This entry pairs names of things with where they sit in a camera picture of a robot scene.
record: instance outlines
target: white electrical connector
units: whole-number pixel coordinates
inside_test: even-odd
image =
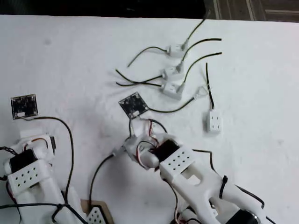
[[[124,146],[121,146],[121,147],[119,147],[119,148],[114,148],[113,149],[113,151],[112,151],[112,154],[114,155],[114,156],[118,156],[118,155],[120,155],[120,154],[122,154],[123,152],[125,152],[125,147]]]
[[[200,86],[196,90],[196,92],[194,94],[194,98],[198,99],[200,97],[205,97],[207,94],[208,94],[208,91],[205,89],[205,87],[204,86]]]
[[[184,63],[166,68],[162,72],[162,78],[167,81],[177,81],[184,77]]]
[[[185,88],[185,83],[178,85],[175,83],[167,82],[162,85],[162,93],[173,98],[173,99],[182,99],[183,91]]]
[[[207,132],[212,134],[219,134],[222,130],[222,117],[221,114],[215,110],[210,110],[207,120]]]
[[[183,44],[172,44],[167,49],[170,57],[182,58],[188,49],[188,40]]]

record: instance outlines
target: black circuit board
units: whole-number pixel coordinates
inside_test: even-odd
[[[149,110],[138,92],[118,102],[129,119],[134,119]]]
[[[14,120],[20,117],[27,118],[38,115],[35,94],[13,97],[10,100]]]

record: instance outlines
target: white 3d-printed part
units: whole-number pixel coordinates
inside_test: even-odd
[[[196,155],[192,149],[185,146],[179,148],[166,160],[160,163],[161,173],[167,180],[173,180],[195,161]]]
[[[97,207],[94,207],[87,217],[88,224],[106,224],[101,210]]]
[[[8,176],[11,190],[14,196],[18,196],[25,189],[50,177],[48,164],[37,160],[23,169]]]

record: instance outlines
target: black cable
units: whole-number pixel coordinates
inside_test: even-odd
[[[202,224],[199,220],[195,219],[195,218],[189,218],[185,224],[188,224],[190,221],[194,221],[194,222],[197,222],[199,224]]]
[[[128,64],[128,67],[131,66],[131,64],[132,64],[132,63],[139,57],[140,54],[142,54],[143,52],[145,52],[145,51],[148,50],[148,49],[158,49],[158,50],[160,50],[160,51],[163,51],[163,52],[167,53],[167,50],[164,50],[164,49],[159,48],[159,47],[154,47],[154,46],[152,46],[152,47],[148,47],[148,48],[146,48],[146,49],[140,51],[140,52],[138,53],[138,55],[136,55],[136,56],[133,58],[133,60]]]
[[[132,127],[131,127],[131,125],[132,125],[132,120],[130,119],[129,120],[129,133],[130,133],[129,138],[132,137]]]
[[[164,127],[164,125],[162,125],[159,121],[157,121],[157,120],[155,120],[155,119],[143,119],[143,118],[140,118],[140,120],[149,120],[149,121],[151,121],[151,122],[153,122],[153,123],[156,123],[156,124],[160,125],[161,128],[163,128],[163,130],[165,131],[165,133],[167,133],[167,130],[166,130],[166,128]]]
[[[187,56],[188,51],[191,50],[191,48],[193,48],[194,46],[196,46],[199,43],[206,42],[206,41],[222,41],[222,39],[221,38],[208,38],[208,39],[204,39],[204,40],[200,40],[200,41],[195,42],[185,52],[185,54],[183,56],[183,59],[182,59],[182,62],[184,61],[185,57]]]
[[[153,84],[153,83],[148,83],[149,81],[152,81],[152,80],[155,80],[155,79],[158,79],[158,78],[161,78],[162,75],[159,75],[159,76],[156,76],[156,77],[153,77],[153,78],[150,78],[150,79],[147,79],[147,80],[144,80],[144,81],[141,81],[141,82],[136,82],[136,81],[133,81],[127,77],[125,77],[120,71],[118,71],[117,69],[115,69],[115,71],[121,76],[123,77],[125,80],[127,80],[128,82],[131,82],[132,84],[120,84],[118,82],[116,82],[116,84],[118,84],[119,86],[133,86],[133,85],[138,85],[138,84],[143,84],[143,85],[154,85],[154,86],[159,86],[161,87],[161,85],[158,85],[158,84]]]
[[[222,179],[222,185],[220,187],[220,191],[219,191],[219,198],[222,199],[222,195],[223,195],[223,190],[224,187],[226,185],[226,183],[228,182],[228,177],[224,175],[223,179]]]
[[[206,151],[206,150],[198,150],[198,149],[192,149],[194,152],[198,152],[198,153],[209,153],[210,154],[210,166],[211,166],[211,169],[216,173],[216,170],[214,168],[214,165],[213,165],[213,153],[211,151]]]
[[[160,110],[156,110],[153,108],[149,108],[150,111],[154,111],[154,112],[158,112],[158,113],[174,113],[177,112],[181,109],[183,109],[185,106],[187,106],[189,103],[191,103],[193,100],[195,100],[194,97],[192,97],[191,99],[189,99],[186,103],[184,103],[181,107],[179,107],[178,109],[172,110],[172,111],[160,111]]]
[[[71,183],[71,176],[72,176],[72,173],[74,170],[74,141],[73,141],[71,129],[63,120],[61,120],[59,118],[55,118],[55,117],[37,117],[37,118],[33,118],[33,119],[25,119],[25,118],[22,118],[22,119],[24,119],[26,121],[42,120],[42,119],[58,120],[67,128],[69,135],[70,135],[70,140],[71,140],[71,170],[70,170],[69,178],[68,178],[66,189],[65,189],[65,203],[68,203],[68,193],[69,193],[69,188],[70,188],[70,183]]]
[[[177,196],[177,193],[176,193],[176,191],[173,189],[173,187],[171,186],[171,184],[166,180],[166,179],[163,179],[163,181],[165,181],[169,186],[170,186],[170,188],[171,188],[171,190],[173,191],[173,193],[174,193],[174,196],[176,197],[176,207],[175,207],[175,209],[174,209],[174,220],[176,220],[177,219],[177,217],[176,217],[176,212],[177,212],[177,209],[178,209],[178,196]]]
[[[189,73],[190,69],[193,67],[193,65],[195,65],[197,62],[199,62],[200,60],[202,60],[202,59],[204,59],[204,58],[206,58],[206,57],[211,57],[211,56],[221,55],[221,54],[222,54],[222,52],[218,52],[218,53],[214,53],[214,54],[205,55],[205,56],[203,56],[203,57],[197,59],[195,62],[193,62],[193,63],[190,65],[190,67],[188,68],[188,71],[187,71],[187,73],[186,73],[186,75],[185,75],[185,79],[184,79],[183,83],[186,82],[188,73]]]
[[[4,151],[6,151],[8,153],[11,153],[13,155],[18,155],[18,153],[14,149],[6,147],[6,146],[0,147],[0,150],[4,150]]]
[[[54,203],[28,203],[28,204],[6,204],[0,206],[1,209],[8,208],[22,208],[22,207],[31,207],[31,206],[54,206],[57,208],[67,207],[83,224],[88,224],[69,204],[54,204]]]
[[[241,190],[242,192],[244,192],[245,194],[247,194],[247,195],[253,197],[253,198],[256,199],[256,200],[258,200],[258,201],[262,204],[262,206],[261,206],[262,209],[265,207],[265,202],[264,202],[261,198],[259,198],[259,197],[256,196],[255,194],[251,193],[250,191],[247,191],[247,190],[245,190],[244,188],[239,187],[238,185],[236,185],[236,186],[237,186],[238,189],[240,189],[240,190]]]
[[[106,157],[106,158],[103,160],[103,162],[100,163],[100,165],[98,166],[98,168],[96,169],[96,171],[95,171],[95,173],[94,173],[94,175],[93,175],[93,180],[92,180],[92,183],[91,183],[91,185],[90,185],[90,190],[89,190],[89,201],[88,201],[88,206],[89,206],[89,210],[90,210],[90,211],[91,211],[91,209],[92,209],[92,193],[93,193],[93,183],[94,183],[95,177],[96,177],[96,175],[97,175],[99,169],[103,166],[103,164],[104,164],[107,160],[111,159],[112,157],[114,157],[113,154],[111,154],[110,156]]]
[[[212,97],[212,93],[211,93],[211,87],[210,87],[210,82],[209,82],[209,75],[207,72],[207,63],[206,63],[206,85],[207,85],[207,89],[209,91],[209,97],[210,97],[210,101],[211,101],[211,105],[212,105],[212,110],[215,108],[214,106],[214,100]]]
[[[13,203],[14,204],[18,204],[17,201],[16,201],[16,199],[13,197],[12,193],[9,190],[9,183],[8,183],[8,181],[6,182],[5,188],[6,188],[6,191],[7,191],[8,195],[9,195],[10,199],[13,201]],[[20,224],[22,222],[22,216],[21,216],[21,213],[20,213],[20,209],[17,208],[17,210],[18,210],[19,216],[20,216],[20,221],[19,221],[19,224]]]
[[[53,223],[56,223],[56,221],[55,221],[55,217],[56,217],[56,215],[60,212],[60,210],[63,208],[64,206],[62,205],[62,204],[59,204],[58,206],[57,206],[57,209],[55,210],[55,212],[52,214],[52,222]]]
[[[201,24],[203,24],[203,22],[207,19],[207,17],[209,16],[209,14],[211,13],[210,10],[208,10],[206,12],[206,14],[204,15],[204,17],[202,18],[202,21],[192,30],[192,32],[190,33],[190,35],[187,38],[187,41],[190,39],[190,37],[192,36],[192,34],[197,30],[198,27],[201,26]]]
[[[273,223],[273,224],[276,224],[272,219],[270,219],[268,216],[266,216],[266,219],[269,221],[269,222],[271,222],[271,223]]]

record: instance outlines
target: white terminal block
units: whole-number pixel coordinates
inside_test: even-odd
[[[211,110],[207,116],[206,125],[208,133],[219,134],[222,130],[221,114],[215,109]]]
[[[162,85],[162,93],[173,99],[181,100],[184,88],[185,84],[178,85],[175,83],[167,82],[166,84]]]
[[[188,43],[172,44],[168,47],[167,53],[170,57],[182,58],[188,49]]]
[[[162,72],[162,77],[167,81],[177,81],[184,77],[184,63],[166,68]]]

